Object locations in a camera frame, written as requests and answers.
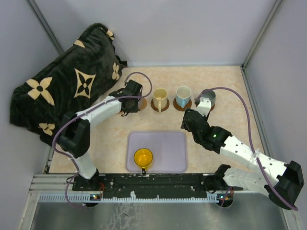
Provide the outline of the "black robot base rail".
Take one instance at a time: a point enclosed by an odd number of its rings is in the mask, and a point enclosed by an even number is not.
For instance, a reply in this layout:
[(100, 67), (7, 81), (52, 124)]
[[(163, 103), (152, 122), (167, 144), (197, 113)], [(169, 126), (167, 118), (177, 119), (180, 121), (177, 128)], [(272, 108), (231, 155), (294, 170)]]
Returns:
[(228, 188), (220, 176), (203, 173), (106, 173), (90, 181), (77, 176), (72, 184), (73, 191), (98, 191), (103, 198), (130, 197), (131, 192), (137, 198), (203, 198), (207, 192)]

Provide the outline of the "grey ceramic mug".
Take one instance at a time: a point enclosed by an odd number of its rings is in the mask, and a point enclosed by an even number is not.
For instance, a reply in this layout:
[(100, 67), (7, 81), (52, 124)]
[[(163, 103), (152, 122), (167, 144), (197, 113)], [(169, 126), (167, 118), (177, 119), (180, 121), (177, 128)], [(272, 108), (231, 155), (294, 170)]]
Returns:
[(210, 91), (209, 89), (205, 89), (200, 93), (200, 99), (208, 98), (211, 101), (211, 106), (215, 106), (216, 94), (214, 91)]

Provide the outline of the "white light blue mug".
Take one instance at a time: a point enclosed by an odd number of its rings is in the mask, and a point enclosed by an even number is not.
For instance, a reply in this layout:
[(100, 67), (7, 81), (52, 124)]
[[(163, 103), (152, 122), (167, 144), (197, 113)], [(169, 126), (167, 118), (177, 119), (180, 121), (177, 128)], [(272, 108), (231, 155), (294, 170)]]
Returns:
[(179, 107), (184, 108), (191, 97), (191, 89), (187, 86), (180, 86), (176, 90), (176, 103)]

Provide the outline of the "cream ceramic mug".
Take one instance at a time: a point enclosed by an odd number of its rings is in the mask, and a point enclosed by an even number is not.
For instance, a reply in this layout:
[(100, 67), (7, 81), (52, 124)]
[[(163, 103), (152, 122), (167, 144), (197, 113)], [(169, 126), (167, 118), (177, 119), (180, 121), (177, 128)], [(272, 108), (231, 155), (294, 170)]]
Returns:
[(163, 88), (158, 88), (153, 92), (153, 103), (159, 112), (166, 107), (167, 103), (167, 91)]

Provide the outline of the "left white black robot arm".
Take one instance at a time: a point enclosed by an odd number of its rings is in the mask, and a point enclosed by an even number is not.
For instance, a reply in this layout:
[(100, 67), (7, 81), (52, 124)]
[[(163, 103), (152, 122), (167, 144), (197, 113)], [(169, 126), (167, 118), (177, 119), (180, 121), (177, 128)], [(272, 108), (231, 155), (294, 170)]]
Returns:
[(142, 85), (130, 80), (125, 88), (110, 93), (100, 103), (77, 113), (64, 115), (60, 135), (56, 143), (72, 156), (83, 185), (89, 190), (100, 184), (98, 169), (89, 154), (91, 130), (107, 118), (123, 112), (125, 115), (139, 111)]

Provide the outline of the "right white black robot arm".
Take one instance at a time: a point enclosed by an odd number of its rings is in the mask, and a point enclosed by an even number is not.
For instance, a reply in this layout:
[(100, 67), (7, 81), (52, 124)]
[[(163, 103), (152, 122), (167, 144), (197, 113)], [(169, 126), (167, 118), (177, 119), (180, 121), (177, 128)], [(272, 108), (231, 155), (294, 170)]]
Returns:
[(231, 132), (210, 126), (207, 116), (187, 109), (182, 129), (192, 133), (193, 139), (206, 150), (236, 160), (249, 170), (222, 165), (215, 172), (214, 184), (224, 190), (241, 187), (267, 196), (277, 206), (297, 211), (295, 202), (304, 186), (301, 165), (295, 161), (285, 163), (247, 146)]

